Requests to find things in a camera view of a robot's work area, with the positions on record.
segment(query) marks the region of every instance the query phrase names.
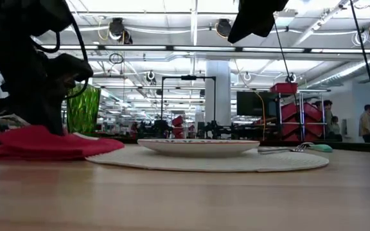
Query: woven placemat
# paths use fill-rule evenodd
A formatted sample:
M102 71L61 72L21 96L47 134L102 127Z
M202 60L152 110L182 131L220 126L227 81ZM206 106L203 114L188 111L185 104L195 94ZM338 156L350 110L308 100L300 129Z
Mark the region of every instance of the woven placemat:
M282 152L260 155L257 150L250 150L244 155L232 158L184 158L158 155L141 146L127 146L112 153L88 157L87 160L98 164L142 169L230 173L295 171L329 164L328 159L307 153Z

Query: folded red cloth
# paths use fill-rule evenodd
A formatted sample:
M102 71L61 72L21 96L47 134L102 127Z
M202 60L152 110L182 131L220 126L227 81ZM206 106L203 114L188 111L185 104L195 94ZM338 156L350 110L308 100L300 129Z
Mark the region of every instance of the folded red cloth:
M113 139L53 135L44 126L0 133L0 144L1 160L82 160L124 148L122 142Z

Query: table surface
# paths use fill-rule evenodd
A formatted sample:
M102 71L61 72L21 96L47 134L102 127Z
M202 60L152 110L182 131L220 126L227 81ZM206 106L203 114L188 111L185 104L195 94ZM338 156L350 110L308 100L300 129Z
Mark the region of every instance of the table surface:
M370 153L330 160L290 173L0 161L0 231L369 231Z

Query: column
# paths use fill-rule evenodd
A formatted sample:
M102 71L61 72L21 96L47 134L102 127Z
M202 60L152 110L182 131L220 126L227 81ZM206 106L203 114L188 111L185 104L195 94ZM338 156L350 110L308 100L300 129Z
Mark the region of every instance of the column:
M216 103L216 121L219 125L231 125L231 70L229 61L208 60L205 76L216 76L216 102L214 102L214 81L205 80L205 122L214 119Z

